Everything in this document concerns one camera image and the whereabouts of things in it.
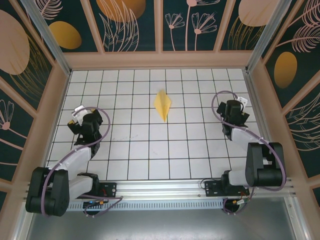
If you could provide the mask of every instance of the white tile floor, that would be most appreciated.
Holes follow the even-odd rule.
[[[165,90],[172,101],[167,122],[154,107]],[[211,111],[217,91],[249,98],[241,69],[152,69],[73,71],[51,147],[49,161],[61,159],[77,138],[68,129],[80,104],[105,109],[108,136],[81,171],[101,180],[219,178],[225,170],[244,167],[246,152],[225,139]],[[214,104],[232,98],[221,94]],[[251,102],[247,125],[259,133]],[[100,127],[107,129],[107,119]]]

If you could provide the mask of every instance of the yellow paper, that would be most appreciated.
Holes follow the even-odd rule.
[[[165,93],[165,91],[161,90],[160,92],[158,92],[158,94],[155,96],[154,106],[164,122],[166,122],[170,105],[171,100]]]

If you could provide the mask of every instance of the dark teal wallpaper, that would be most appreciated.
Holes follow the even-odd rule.
[[[8,0],[0,4],[0,77],[38,108],[52,65]]]
[[[320,174],[320,84],[286,116],[308,178]]]
[[[97,52],[80,0],[35,0],[64,53]]]
[[[31,20],[31,18],[30,18],[29,15],[27,14],[27,11],[26,11],[25,7],[23,6],[23,4],[21,3],[21,1],[18,0],[17,2],[19,3],[20,7],[21,7],[22,10],[24,11],[24,14],[25,14],[25,15],[27,16],[27,18],[29,19],[29,22],[32,24],[32,26],[33,26],[34,30],[36,31],[36,33],[37,33],[37,34],[39,35],[39,37],[41,38],[41,40],[42,40],[42,42],[44,43],[46,49],[48,49],[51,57],[52,57],[54,60],[56,60],[55,56],[54,56],[53,53],[51,52],[51,50],[50,50],[50,48],[48,47],[47,43],[44,41],[44,39],[42,38],[40,32],[38,31],[36,25],[34,24],[34,22]]]
[[[7,196],[6,192],[0,191],[0,213],[1,213],[2,206],[5,203],[6,196]]]
[[[90,0],[106,52],[155,51],[154,0]]]
[[[296,0],[292,1],[281,24],[295,2]],[[274,0],[236,0],[220,50],[253,50],[277,3]]]
[[[304,1],[265,64],[282,107],[320,70],[319,43],[320,3]]]
[[[318,203],[318,206],[320,208],[320,187],[314,188],[313,189],[313,194],[314,194],[315,199],[316,199],[316,201]]]
[[[290,14],[292,8],[295,6],[295,4],[297,3],[297,0],[292,0],[290,7],[288,8],[288,10],[286,11],[286,14],[284,15],[284,18],[282,18],[282,21],[280,22],[277,30],[275,31],[275,33],[273,34],[272,38],[269,41],[269,44],[266,46],[265,50],[262,53],[262,58],[265,58],[265,55],[267,54],[267,52],[269,51],[271,44],[273,43],[275,37],[278,35],[280,29],[282,28],[282,26],[284,25],[285,21],[288,18],[288,15]]]
[[[226,1],[164,0],[163,51],[212,51]]]
[[[33,120],[0,90],[0,179],[12,180]]]

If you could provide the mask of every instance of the cable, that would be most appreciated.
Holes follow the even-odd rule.
[[[240,126],[236,126],[236,125],[233,125],[233,124],[230,124],[226,121],[223,121],[222,118],[220,118],[216,112],[215,112],[215,109],[214,109],[214,101],[215,99],[217,98],[217,96],[219,94],[233,94],[234,97],[238,97],[235,93],[233,93],[232,91],[228,91],[228,90],[223,90],[223,91],[219,91],[217,92],[213,99],[212,99],[212,102],[211,102],[211,109],[212,109],[212,112],[213,112],[213,115],[220,121],[222,122],[223,124],[229,126],[229,127],[232,127],[232,128],[235,128],[235,129],[240,129],[242,131],[245,131],[247,133],[249,133],[251,136],[253,136],[255,139],[257,139],[258,141],[262,142],[264,145],[267,146],[267,148],[270,150],[270,152],[274,155],[276,161],[278,162],[279,166],[280,166],[280,169],[281,169],[281,174],[282,174],[282,182],[281,182],[281,185],[280,187],[278,188],[269,188],[269,187],[264,187],[264,186],[261,186],[260,188],[262,189],[266,189],[266,190],[269,190],[269,191],[272,191],[272,192],[276,192],[276,191],[280,191],[281,189],[284,188],[285,184],[286,184],[286,179],[287,179],[287,176],[286,176],[286,171],[285,171],[285,168],[284,168],[284,165],[282,164],[278,154],[276,153],[276,151],[260,136],[256,135],[254,132],[246,129],[246,128],[243,128],[243,127],[240,127]]]
[[[242,106],[241,113],[243,113],[244,110],[245,110],[245,105],[244,105],[242,102],[240,102],[240,104],[241,104],[241,106]]]
[[[282,164],[278,154],[276,153],[276,151],[260,136],[256,135],[254,132],[246,129],[246,128],[243,128],[243,127],[239,127],[239,126],[236,126],[234,124],[230,124],[224,120],[222,120],[221,117],[218,116],[218,114],[215,112],[215,109],[214,109],[214,102],[215,102],[215,99],[217,98],[217,96],[219,94],[232,94],[233,95],[233,98],[237,98],[238,96],[233,93],[232,91],[228,91],[228,90],[223,90],[223,91],[219,91],[217,92],[214,96],[213,96],[213,99],[212,99],[212,102],[211,102],[211,109],[212,109],[212,112],[213,112],[213,115],[223,124],[229,126],[229,127],[232,127],[232,128],[235,128],[235,129],[240,129],[242,131],[245,131],[247,133],[249,133],[251,136],[253,136],[254,138],[256,138],[259,142],[263,143],[264,145],[267,146],[267,148],[270,150],[270,152],[274,155],[276,161],[278,162],[279,166],[280,166],[280,169],[281,169],[281,174],[282,174],[282,182],[281,182],[281,185],[280,187],[278,188],[269,188],[269,187],[264,187],[264,186],[261,186],[260,188],[262,189],[265,189],[265,190],[269,190],[269,191],[272,191],[272,192],[276,192],[276,191],[280,191],[281,189],[284,188],[285,184],[286,184],[286,179],[287,179],[287,176],[286,176],[286,171],[285,171],[285,168],[284,168],[284,165]],[[255,191],[255,188],[252,188],[252,191],[251,191],[251,195],[249,197],[249,199],[251,200],[251,198],[253,197],[254,195],[254,191]],[[226,209],[225,205],[226,205],[226,202],[227,202],[228,198],[225,198],[223,200],[223,204],[222,204],[222,210],[226,213],[226,214],[234,214],[236,215],[236,213],[234,212],[231,212],[230,210]],[[247,207],[247,204],[246,203],[240,210],[237,211],[237,214],[241,213],[246,207]]]
[[[82,194],[80,197],[85,197],[85,198],[93,198],[93,199],[97,199],[97,200],[118,200],[115,203],[111,204],[111,206],[109,206],[106,210],[103,211],[99,211],[97,214],[95,215],[89,215],[87,213],[87,209],[91,206],[94,206],[95,204],[90,204],[87,205],[84,209],[84,214],[85,216],[88,218],[95,218],[95,217],[99,217],[103,214],[105,214],[106,212],[108,212],[110,209],[112,209],[115,205],[117,205],[118,203],[120,203],[122,201],[122,197],[103,197],[103,196],[91,196],[91,195],[86,195],[86,194]]]
[[[105,131],[105,134],[100,138],[98,139],[97,141],[95,142],[92,142],[92,143],[89,143],[87,145],[83,145],[83,146],[80,146],[76,149],[73,149],[71,152],[69,152],[67,155],[65,155],[60,161],[57,162],[57,164],[49,171],[48,175],[46,176],[45,178],[45,181],[44,181],[44,184],[43,184],[43,188],[42,188],[42,193],[41,193],[41,214],[45,217],[48,217],[48,215],[46,214],[46,210],[45,210],[45,196],[46,196],[46,190],[47,190],[47,187],[48,187],[48,183],[49,183],[49,179],[51,177],[51,175],[54,173],[54,171],[62,165],[62,163],[67,160],[72,154],[74,154],[75,152],[81,150],[81,149],[84,149],[86,147],[90,147],[92,145],[95,145],[99,142],[101,142],[108,134],[109,130],[110,130],[110,126],[111,126],[111,121],[110,121],[110,118],[108,116],[108,114],[101,108],[99,107],[95,107],[95,106],[87,106],[87,107],[84,107],[84,108],[81,108],[80,110],[76,111],[74,113],[74,115],[76,115],[77,113],[79,113],[80,111],[83,111],[83,110],[91,110],[91,109],[96,109],[98,111],[101,111],[105,116],[106,118],[108,119],[108,128],[107,130]]]
[[[204,190],[205,190],[206,188],[205,188],[205,187],[202,187],[202,183],[203,183],[205,180],[213,180],[213,181],[216,181],[216,179],[211,178],[211,177],[202,179],[201,182],[200,182],[200,188],[202,188],[202,189],[204,189]]]
[[[252,197],[254,196],[254,191],[255,191],[255,188],[253,187],[253,188],[252,188],[252,191],[251,191],[251,194],[250,194],[250,197],[249,197],[250,201],[251,201]],[[223,210],[226,214],[228,214],[228,215],[230,215],[230,214],[232,214],[232,215],[240,214],[244,209],[246,209],[247,204],[248,204],[248,202],[247,202],[240,210],[236,211],[236,213],[235,213],[235,212],[232,212],[232,211],[226,209],[226,202],[227,202],[227,200],[228,200],[228,198],[225,198],[225,199],[223,200],[222,210]]]

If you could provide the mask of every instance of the black motor joint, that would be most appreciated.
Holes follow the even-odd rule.
[[[83,116],[82,125],[73,120],[68,123],[69,129],[73,134],[78,135],[74,145],[87,145],[101,139],[102,135],[99,132],[103,119],[98,110],[92,109],[91,113]],[[91,148],[91,158],[93,158],[100,148],[100,143],[96,143]]]
[[[228,100],[226,103],[221,102],[217,113],[222,117],[222,120],[228,124],[236,125],[238,127],[247,127],[245,122],[247,121],[249,114],[243,112],[244,105],[237,100]],[[223,124],[223,133],[231,140],[232,127]]]

